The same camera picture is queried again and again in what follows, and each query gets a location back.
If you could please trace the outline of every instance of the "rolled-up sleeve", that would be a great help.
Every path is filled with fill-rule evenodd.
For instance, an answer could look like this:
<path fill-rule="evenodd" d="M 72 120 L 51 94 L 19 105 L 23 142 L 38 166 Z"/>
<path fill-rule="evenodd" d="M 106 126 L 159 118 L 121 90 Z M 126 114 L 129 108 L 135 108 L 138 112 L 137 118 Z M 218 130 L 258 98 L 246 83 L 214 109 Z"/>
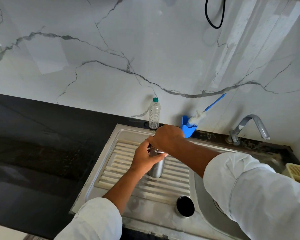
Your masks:
<path fill-rule="evenodd" d="M 108 199 L 95 198 L 86 202 L 55 240 L 119 240 L 122 218 Z"/>
<path fill-rule="evenodd" d="M 249 238 L 300 239 L 300 183 L 245 153 L 215 157 L 203 183 Z"/>

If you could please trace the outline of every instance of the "stainless steel bottle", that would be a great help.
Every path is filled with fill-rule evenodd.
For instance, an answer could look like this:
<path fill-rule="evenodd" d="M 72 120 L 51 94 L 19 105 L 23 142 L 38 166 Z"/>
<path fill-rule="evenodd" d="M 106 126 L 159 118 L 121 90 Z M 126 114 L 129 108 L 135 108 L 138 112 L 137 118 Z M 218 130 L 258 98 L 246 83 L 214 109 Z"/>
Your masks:
<path fill-rule="evenodd" d="M 158 149 L 154 148 L 152 145 L 150 147 L 150 157 L 157 156 L 158 154 L 164 153 L 162 151 L 159 151 Z M 164 170 L 164 160 L 161 160 L 160 162 L 157 162 L 155 165 L 152 166 L 150 171 L 148 172 L 148 175 L 150 177 L 153 177 L 155 179 L 160 178 L 162 175 L 162 172 Z"/>

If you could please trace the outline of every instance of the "stainless steel sink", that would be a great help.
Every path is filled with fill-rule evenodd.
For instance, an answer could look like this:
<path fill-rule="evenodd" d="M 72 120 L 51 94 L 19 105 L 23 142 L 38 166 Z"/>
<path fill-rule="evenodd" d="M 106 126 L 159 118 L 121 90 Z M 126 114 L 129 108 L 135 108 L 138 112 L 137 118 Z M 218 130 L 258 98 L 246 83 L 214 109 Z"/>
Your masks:
<path fill-rule="evenodd" d="M 72 213 L 77 213 L 88 200 L 102 197 L 129 169 L 138 145 L 153 134 L 151 130 L 117 125 L 81 190 Z M 189 141 L 218 152 L 236 152 L 230 145 L 220 147 L 192 138 Z M 269 164 L 278 173 L 284 169 L 280 155 L 240 151 Z M 188 219 L 178 217 L 174 211 L 176 200 L 181 195 L 190 197 L 195 205 L 195 213 Z M 207 193 L 202 178 L 170 156 L 165 159 L 160 178 L 145 175 L 139 181 L 122 221 L 127 228 L 168 236 L 169 239 L 249 239 Z"/>

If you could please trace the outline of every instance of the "hand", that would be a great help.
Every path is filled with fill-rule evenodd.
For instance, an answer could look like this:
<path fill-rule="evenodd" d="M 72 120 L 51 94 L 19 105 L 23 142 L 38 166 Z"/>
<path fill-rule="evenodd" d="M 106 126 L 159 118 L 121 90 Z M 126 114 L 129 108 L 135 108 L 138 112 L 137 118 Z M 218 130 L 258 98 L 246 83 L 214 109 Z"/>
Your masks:
<path fill-rule="evenodd" d="M 129 169 L 129 171 L 135 171 L 139 173 L 140 178 L 142 178 L 146 173 L 148 173 L 154 164 L 160 162 L 166 156 L 168 156 L 167 153 L 161 153 L 157 156 L 150 157 L 148 153 L 148 145 L 149 141 L 148 139 L 146 139 L 136 149 L 136 153 L 134 154 L 132 164 Z"/>
<path fill-rule="evenodd" d="M 167 152 L 169 154 L 177 140 L 184 139 L 185 134 L 182 129 L 174 125 L 164 125 L 159 127 L 153 136 L 149 136 L 148 140 L 154 148 Z"/>

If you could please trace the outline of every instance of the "granite countertop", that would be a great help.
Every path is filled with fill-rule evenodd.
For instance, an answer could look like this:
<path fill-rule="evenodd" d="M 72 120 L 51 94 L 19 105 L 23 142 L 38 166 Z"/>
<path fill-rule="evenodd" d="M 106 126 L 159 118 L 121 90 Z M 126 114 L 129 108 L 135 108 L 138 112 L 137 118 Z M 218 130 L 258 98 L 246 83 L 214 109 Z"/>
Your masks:
<path fill-rule="evenodd" d="M 0 95 L 0 225 L 53 239 L 71 222 L 69 210 L 116 124 L 149 129 L 138 119 Z M 227 136 L 192 137 L 226 144 Z M 288 146 L 242 139 L 240 147 L 300 164 Z M 124 228 L 122 239 L 159 238 Z"/>

